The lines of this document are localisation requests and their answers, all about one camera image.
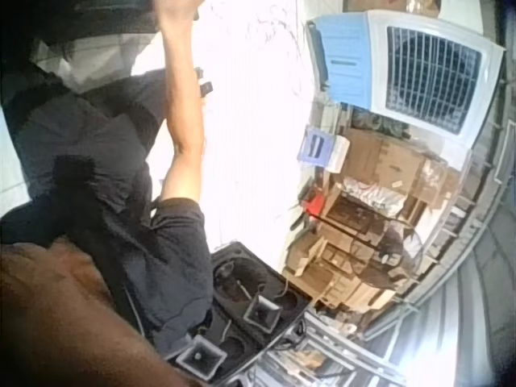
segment cup holder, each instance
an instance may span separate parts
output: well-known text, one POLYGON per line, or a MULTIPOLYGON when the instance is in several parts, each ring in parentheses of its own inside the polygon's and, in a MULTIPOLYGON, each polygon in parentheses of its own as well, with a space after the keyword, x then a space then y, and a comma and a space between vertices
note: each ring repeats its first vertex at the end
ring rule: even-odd
POLYGON ((192 343, 178 357, 176 362, 196 377, 208 381, 227 358, 227 353, 202 336, 195 336, 192 343))
POLYGON ((215 292, 233 302, 248 302, 267 283, 267 272, 246 258, 225 260, 214 270, 215 292))
POLYGON ((265 333, 272 333, 281 317, 283 308, 263 296, 253 298, 243 315, 243 320, 265 333))
POLYGON ((292 310, 298 306, 298 298, 290 290, 288 290, 283 296, 275 298, 274 302, 279 306, 282 306, 285 311, 292 310))
POLYGON ((245 353, 245 345, 236 337, 228 337, 218 347, 227 353, 229 360, 238 359, 245 353))

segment person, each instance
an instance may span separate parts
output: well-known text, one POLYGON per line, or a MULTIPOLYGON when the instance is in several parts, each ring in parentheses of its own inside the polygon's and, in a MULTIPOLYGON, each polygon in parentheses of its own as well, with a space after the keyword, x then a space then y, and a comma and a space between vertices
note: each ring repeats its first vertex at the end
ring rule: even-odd
POLYGON ((0 222, 2 358, 38 384, 190 383, 162 359, 213 297, 191 51, 200 3, 155 0, 165 70, 77 95, 34 65, 3 63, 31 202, 0 222), (151 216, 145 158, 165 117, 174 155, 151 216))

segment black t-shirt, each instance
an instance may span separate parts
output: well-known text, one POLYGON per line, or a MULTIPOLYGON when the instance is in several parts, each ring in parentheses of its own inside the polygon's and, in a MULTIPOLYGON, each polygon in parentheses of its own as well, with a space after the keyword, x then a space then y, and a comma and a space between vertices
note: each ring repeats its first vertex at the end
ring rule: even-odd
POLYGON ((2 243, 48 247, 67 235, 93 257, 117 311, 140 325, 163 356, 210 308, 210 253, 203 214, 192 200, 160 203, 143 225, 115 213, 86 186, 66 187, 12 210, 0 227, 2 243))

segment cable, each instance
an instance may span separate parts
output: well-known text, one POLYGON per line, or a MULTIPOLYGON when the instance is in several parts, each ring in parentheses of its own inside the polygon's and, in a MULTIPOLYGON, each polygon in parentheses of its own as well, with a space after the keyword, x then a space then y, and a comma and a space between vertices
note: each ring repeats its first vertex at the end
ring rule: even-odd
POLYGON ((251 294, 249 294, 248 290, 245 289, 245 287, 240 283, 240 280, 236 280, 236 284, 242 289, 242 291, 245 293, 246 297, 252 300, 251 294))
POLYGON ((299 344, 301 344, 303 342, 303 340, 305 339, 306 337, 306 320, 305 318, 301 318, 299 321, 298 321, 298 327, 301 328, 301 332, 297 333, 297 335, 299 335, 299 340, 294 342, 290 339, 286 339, 286 343, 279 343, 277 344, 275 347, 273 347, 273 351, 275 352, 286 352, 286 351, 290 351, 290 350, 293 350, 295 349, 296 347, 298 347, 299 344))
POLYGON ((285 288, 281 293, 279 293, 274 299, 281 298, 287 294, 287 290, 289 289, 289 279, 285 278, 285 288))
POLYGON ((220 343, 223 343, 224 340, 226 340, 226 335, 227 335, 227 332, 229 331, 229 328, 231 326, 231 323, 233 323, 233 320, 229 320, 226 324, 226 327, 224 328, 224 331, 223 331, 223 335, 222 337, 220 338, 220 343))

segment black plastic crate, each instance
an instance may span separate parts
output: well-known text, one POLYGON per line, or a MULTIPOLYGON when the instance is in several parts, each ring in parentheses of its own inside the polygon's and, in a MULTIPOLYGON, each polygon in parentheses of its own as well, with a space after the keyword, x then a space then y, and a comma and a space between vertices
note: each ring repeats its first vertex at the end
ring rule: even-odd
POLYGON ((296 322, 310 303, 310 298, 293 284, 285 291, 285 278, 234 242, 213 256, 216 302, 243 331, 266 348, 296 322), (243 317, 257 295, 281 306, 280 318, 270 333, 246 322, 243 317))
MULTIPOLYGON (((231 318, 214 302, 207 312, 204 322, 195 332, 192 332, 194 335, 203 336, 227 353, 227 358, 209 380, 210 385, 223 385, 240 369, 252 363, 263 349, 234 322, 231 322, 228 327, 230 320, 231 318)), ((177 366, 176 359, 175 357, 169 362, 177 366)))

